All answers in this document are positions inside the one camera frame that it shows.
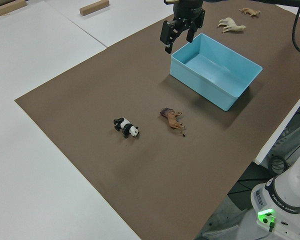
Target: wooden block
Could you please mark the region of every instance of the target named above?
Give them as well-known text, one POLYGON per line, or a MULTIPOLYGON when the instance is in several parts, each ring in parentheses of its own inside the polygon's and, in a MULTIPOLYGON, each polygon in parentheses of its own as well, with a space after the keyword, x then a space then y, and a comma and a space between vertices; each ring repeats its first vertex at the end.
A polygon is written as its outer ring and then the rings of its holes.
POLYGON ((90 4, 88 6, 84 6, 84 7, 80 8, 80 14, 82 16, 85 16, 85 15, 91 14, 95 11, 98 11, 100 9, 104 9, 105 7, 108 7, 108 6, 109 6, 109 0, 100 0, 95 3, 90 4))
POLYGON ((0 16, 27 6, 26 0, 15 0, 0 6, 0 16))

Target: black and white panda toy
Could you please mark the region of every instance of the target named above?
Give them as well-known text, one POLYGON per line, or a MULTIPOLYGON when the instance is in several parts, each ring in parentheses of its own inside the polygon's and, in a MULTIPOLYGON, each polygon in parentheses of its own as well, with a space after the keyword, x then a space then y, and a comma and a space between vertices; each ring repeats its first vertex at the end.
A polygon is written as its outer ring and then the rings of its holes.
POLYGON ((139 133, 138 127, 133 126, 131 122, 123 117, 113 120, 113 124, 115 125, 114 128, 118 132, 120 131, 120 129, 122 129, 122 133, 125 139, 129 136, 129 134, 131 134, 133 137, 136 137, 139 133))

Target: brown lion toy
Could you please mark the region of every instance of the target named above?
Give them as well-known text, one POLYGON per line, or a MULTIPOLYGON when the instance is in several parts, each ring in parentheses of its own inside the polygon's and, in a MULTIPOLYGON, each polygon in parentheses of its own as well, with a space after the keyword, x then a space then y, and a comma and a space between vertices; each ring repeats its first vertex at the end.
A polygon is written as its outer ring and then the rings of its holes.
POLYGON ((171 108, 163 108, 161 109, 161 112, 160 112, 160 115, 163 116, 163 117, 166 117, 168 119, 168 122, 169 122, 169 126, 173 129, 179 129, 180 132, 182 133, 182 136, 186 136, 182 129, 185 128, 185 126, 182 125, 182 123, 178 122, 176 120, 176 117, 180 116, 182 114, 182 112, 178 111, 178 112, 175 112, 173 109, 171 108))

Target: white lioness toy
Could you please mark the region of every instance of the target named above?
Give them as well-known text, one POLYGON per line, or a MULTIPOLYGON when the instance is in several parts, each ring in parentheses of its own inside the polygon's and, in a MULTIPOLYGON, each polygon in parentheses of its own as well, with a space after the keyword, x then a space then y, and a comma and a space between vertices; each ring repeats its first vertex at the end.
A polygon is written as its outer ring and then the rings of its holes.
POLYGON ((222 31, 223 33, 228 31, 241 32, 246 28, 246 26, 244 25, 238 26, 231 17, 227 17, 226 19, 221 19, 219 21, 218 27, 220 26, 225 26, 222 31))

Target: panda head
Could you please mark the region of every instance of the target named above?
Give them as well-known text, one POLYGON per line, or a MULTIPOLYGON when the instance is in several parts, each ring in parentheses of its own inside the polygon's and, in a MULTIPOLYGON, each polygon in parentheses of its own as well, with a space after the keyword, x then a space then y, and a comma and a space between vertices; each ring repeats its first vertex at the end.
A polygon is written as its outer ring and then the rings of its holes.
POLYGON ((139 133, 137 126, 132 126, 129 130, 130 134, 134 137, 136 137, 139 133))

